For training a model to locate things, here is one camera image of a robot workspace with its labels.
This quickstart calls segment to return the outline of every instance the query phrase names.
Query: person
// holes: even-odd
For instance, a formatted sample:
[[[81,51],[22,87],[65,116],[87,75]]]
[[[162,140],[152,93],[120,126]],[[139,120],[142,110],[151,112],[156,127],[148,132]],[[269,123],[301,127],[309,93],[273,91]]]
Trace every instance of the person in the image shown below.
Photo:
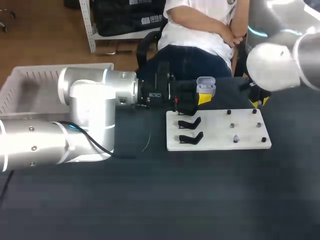
[[[166,0],[168,19],[158,52],[136,71],[153,80],[159,62],[169,62],[177,80],[231,77],[234,48],[248,29],[250,0]]]

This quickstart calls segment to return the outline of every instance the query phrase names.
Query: yellow tape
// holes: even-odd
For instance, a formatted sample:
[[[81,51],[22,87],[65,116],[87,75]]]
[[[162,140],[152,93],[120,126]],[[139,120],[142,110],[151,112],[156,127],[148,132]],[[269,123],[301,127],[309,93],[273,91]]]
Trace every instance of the yellow tape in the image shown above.
[[[262,106],[266,105],[266,103],[267,103],[268,100],[269,100],[269,97],[265,97],[264,100],[263,100],[263,105],[262,105]],[[258,107],[258,104],[259,104],[258,101],[256,101],[256,102],[250,101],[250,102],[252,103],[252,105],[253,105],[255,108]]]
[[[212,99],[212,94],[203,94],[203,93],[199,93],[199,103],[198,106],[201,104],[206,104],[211,102]]]

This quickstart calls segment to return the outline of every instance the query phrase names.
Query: wooden floor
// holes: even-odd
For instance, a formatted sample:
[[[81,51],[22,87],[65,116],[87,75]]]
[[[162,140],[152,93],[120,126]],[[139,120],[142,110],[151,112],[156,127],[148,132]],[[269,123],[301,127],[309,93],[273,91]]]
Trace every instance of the wooden floor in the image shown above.
[[[92,54],[81,11],[64,7],[63,0],[2,0],[0,8],[12,9],[17,16],[12,20],[6,13],[0,15],[8,29],[0,32],[0,86],[16,66],[114,63],[123,71],[138,67],[134,53]]]

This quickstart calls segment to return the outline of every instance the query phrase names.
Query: hand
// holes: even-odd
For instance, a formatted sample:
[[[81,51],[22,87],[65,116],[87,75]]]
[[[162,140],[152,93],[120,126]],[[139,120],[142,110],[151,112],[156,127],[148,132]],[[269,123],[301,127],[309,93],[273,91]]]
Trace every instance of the hand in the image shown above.
[[[230,48],[234,48],[244,40],[242,37],[235,37],[230,28],[224,24],[219,35],[222,37],[224,42],[230,46]]]

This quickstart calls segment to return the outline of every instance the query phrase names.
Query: chair armrest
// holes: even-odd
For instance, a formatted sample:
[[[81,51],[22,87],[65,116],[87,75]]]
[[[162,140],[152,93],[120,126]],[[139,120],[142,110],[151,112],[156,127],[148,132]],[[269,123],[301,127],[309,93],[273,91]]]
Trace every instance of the chair armrest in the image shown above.
[[[238,56],[236,59],[234,77],[242,77],[244,74],[248,75],[248,70],[247,70],[248,54],[246,52],[246,39],[244,39],[237,46],[237,50],[238,50]]]
[[[161,37],[161,31],[152,31],[148,33],[139,43],[136,48],[136,60],[138,62],[139,69],[147,62],[147,52],[150,48],[150,45],[154,41],[158,41]]]

